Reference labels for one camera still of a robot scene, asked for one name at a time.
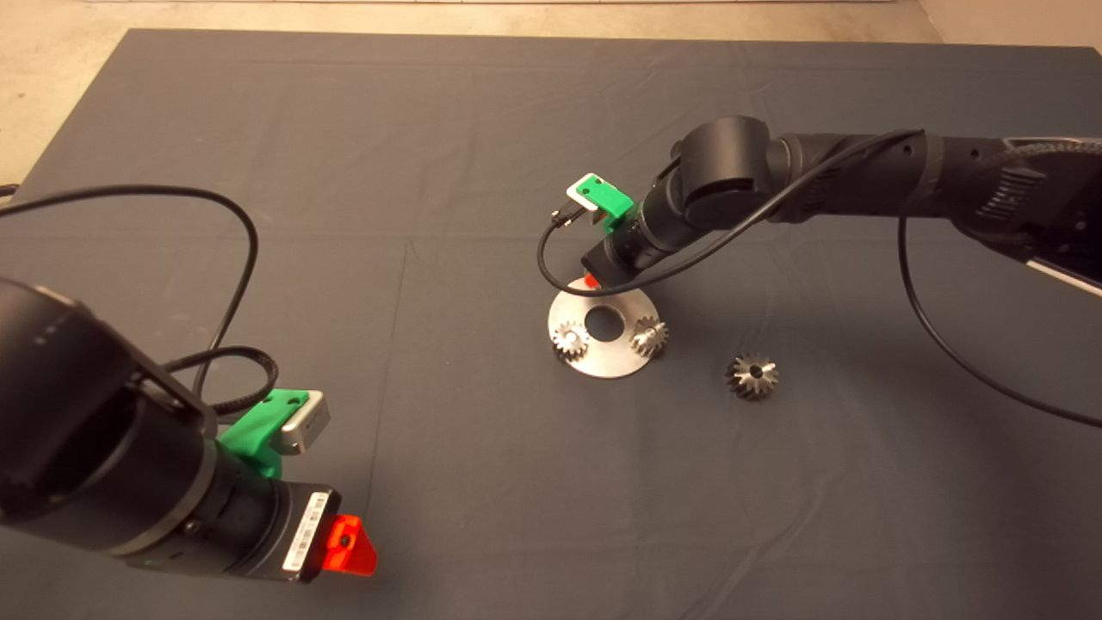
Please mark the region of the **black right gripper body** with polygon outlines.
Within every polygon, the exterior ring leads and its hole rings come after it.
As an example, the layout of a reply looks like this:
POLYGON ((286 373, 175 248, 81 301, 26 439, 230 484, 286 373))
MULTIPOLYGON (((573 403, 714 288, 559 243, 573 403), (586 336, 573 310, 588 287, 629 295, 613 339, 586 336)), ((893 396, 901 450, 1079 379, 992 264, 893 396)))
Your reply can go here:
POLYGON ((670 252, 653 240, 637 207, 626 213, 613 231, 582 255, 581 264, 596 287, 611 289, 629 285, 669 255, 670 252))

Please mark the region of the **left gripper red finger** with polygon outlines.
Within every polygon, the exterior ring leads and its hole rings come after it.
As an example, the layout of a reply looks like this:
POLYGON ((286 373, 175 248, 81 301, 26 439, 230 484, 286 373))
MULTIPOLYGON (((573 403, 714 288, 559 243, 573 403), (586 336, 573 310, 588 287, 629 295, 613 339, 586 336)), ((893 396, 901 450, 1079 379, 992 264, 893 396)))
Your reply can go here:
POLYGON ((335 515, 325 541, 323 570, 356 576, 374 576, 378 554, 361 518, 335 515))

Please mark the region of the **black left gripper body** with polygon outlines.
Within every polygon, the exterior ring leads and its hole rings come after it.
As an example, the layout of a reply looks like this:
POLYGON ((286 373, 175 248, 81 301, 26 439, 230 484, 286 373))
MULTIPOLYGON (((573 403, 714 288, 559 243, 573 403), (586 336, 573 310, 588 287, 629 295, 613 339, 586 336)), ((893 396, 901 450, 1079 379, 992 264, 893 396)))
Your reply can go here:
POLYGON ((130 566, 238 580, 311 581, 343 503, 329 485, 258 474, 219 443, 206 491, 156 542, 130 554, 130 566))

